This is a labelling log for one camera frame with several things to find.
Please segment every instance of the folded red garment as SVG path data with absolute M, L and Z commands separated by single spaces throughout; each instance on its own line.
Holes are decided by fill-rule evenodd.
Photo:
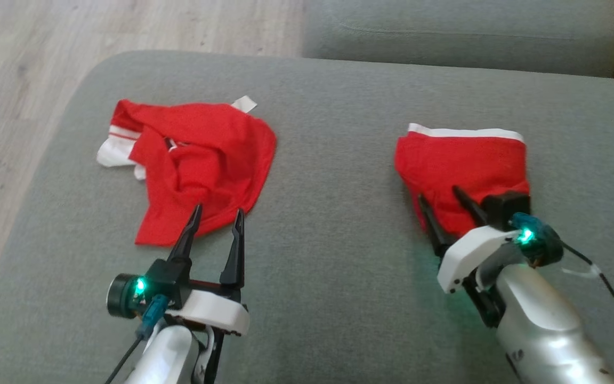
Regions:
M 149 207 L 135 243 L 172 246 L 197 204 L 198 234 L 234 221 L 259 197 L 276 148 L 261 119 L 226 104 L 173 107 L 120 100 L 112 126 L 136 138 L 130 159 L 146 168 Z
M 476 202 L 507 190 L 529 194 L 526 146 L 520 134 L 504 129 L 429 129 L 410 124 L 407 136 L 397 141 L 395 169 L 411 190 L 421 223 L 419 194 L 433 207 L 442 227 L 457 238 L 475 224 L 454 196 L 454 185 Z

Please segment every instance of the gray ottoman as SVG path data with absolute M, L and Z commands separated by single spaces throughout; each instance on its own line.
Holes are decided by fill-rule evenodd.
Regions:
M 437 284 L 437 259 L 392 165 L 409 122 L 522 133 L 537 214 L 614 282 L 614 80 L 120 54 L 72 98 L 0 261 L 1 384 L 103 382 L 137 326 L 107 314 L 110 281 L 168 254 L 132 243 L 144 185 L 131 170 L 94 160 L 115 102 L 244 94 L 258 102 L 253 114 L 275 130 L 278 148 L 246 221 L 251 331 L 225 341 L 220 382 L 516 382 L 468 297 Z M 228 230 L 198 239 L 192 276 L 218 278 L 230 241 Z M 562 265 L 584 268 L 573 257 Z M 614 301 L 601 283 L 559 266 L 543 273 L 614 367 Z
M 307 58 L 614 74 L 614 0 L 311 0 L 307 10 Z

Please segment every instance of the red garment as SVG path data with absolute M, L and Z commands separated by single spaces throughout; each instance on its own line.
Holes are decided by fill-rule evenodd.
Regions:
M 149 207 L 135 243 L 172 246 L 197 204 L 206 234 L 248 212 L 276 148 L 261 119 L 226 104 L 173 107 L 120 100 L 113 126 L 141 133 L 130 159 L 146 168 Z
M 503 129 L 479 131 L 428 129 L 418 124 L 397 141 L 395 168 L 414 196 L 423 194 L 448 233 L 463 236 L 475 224 L 451 188 L 458 185 L 476 202 L 487 195 L 516 190 L 529 194 L 526 146 L 522 136 Z

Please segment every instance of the wooden floor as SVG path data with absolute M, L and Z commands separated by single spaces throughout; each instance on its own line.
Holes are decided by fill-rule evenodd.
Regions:
M 93 66 L 142 49 L 298 56 L 303 13 L 302 0 L 0 0 L 0 254 Z

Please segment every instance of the black cable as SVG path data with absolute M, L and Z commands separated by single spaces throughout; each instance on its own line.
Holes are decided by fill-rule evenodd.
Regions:
M 115 365 L 115 369 L 112 370 L 112 374 L 110 374 L 110 376 L 106 380 L 105 384 L 110 384 L 110 382 L 112 382 L 112 380 L 117 376 L 117 372 L 120 372 L 120 369 L 122 368 L 122 365 L 125 365 L 125 362 L 127 362 L 127 359 L 129 359 L 129 357 L 132 354 L 132 352 L 134 352 L 134 350 L 138 347 L 138 345 L 141 342 L 141 340 L 143 340 L 143 338 L 141 338 L 141 337 L 137 337 L 136 340 L 134 340 L 134 343 L 127 350 L 127 353 L 125 353 L 125 355 L 122 356 L 122 359 L 120 360 L 120 362 L 117 363 L 117 365 Z
M 592 260 L 590 260 L 587 256 L 584 256 L 580 251 L 575 250 L 575 248 L 573 248 L 572 246 L 566 244 L 563 240 L 560 240 L 560 242 L 561 242 L 561 245 L 563 245 L 563 248 L 565 248 L 566 250 L 572 252 L 578 258 L 584 260 L 584 262 L 586 262 L 588 265 L 594 265 L 594 262 L 592 262 Z M 610 295 L 612 296 L 612 298 L 614 299 L 614 289 L 610 285 L 610 282 L 605 277 L 603 272 L 599 272 L 599 277 L 600 277 L 601 281 L 603 282 L 603 284 L 605 284 L 606 288 L 608 289 L 608 292 L 610 292 Z

